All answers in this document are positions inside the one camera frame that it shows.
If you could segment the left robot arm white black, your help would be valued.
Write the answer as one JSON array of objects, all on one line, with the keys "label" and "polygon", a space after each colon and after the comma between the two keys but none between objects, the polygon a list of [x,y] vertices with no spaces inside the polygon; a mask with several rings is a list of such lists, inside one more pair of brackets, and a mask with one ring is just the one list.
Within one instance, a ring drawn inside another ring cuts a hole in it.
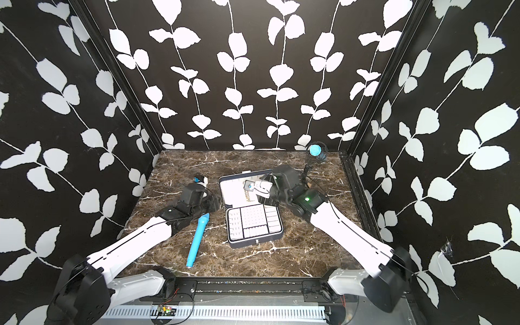
[{"label": "left robot arm white black", "polygon": [[124,238],[87,257],[72,256],[63,265],[45,324],[94,324],[116,306],[170,291],[166,283],[174,283],[175,277],[162,268],[126,278],[118,275],[192,220],[221,207],[221,196],[202,183],[191,183],[184,187],[180,199]]}]

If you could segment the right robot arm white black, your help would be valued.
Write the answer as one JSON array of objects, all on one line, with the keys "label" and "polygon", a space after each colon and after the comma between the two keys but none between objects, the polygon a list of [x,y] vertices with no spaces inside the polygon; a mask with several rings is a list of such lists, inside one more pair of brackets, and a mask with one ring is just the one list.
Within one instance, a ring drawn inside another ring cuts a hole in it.
[{"label": "right robot arm white black", "polygon": [[407,250],[394,249],[358,227],[289,165],[272,169],[269,197],[328,234],[363,267],[361,271],[332,271],[325,280],[330,290],[337,295],[365,297],[387,313],[395,309],[412,276]]}]

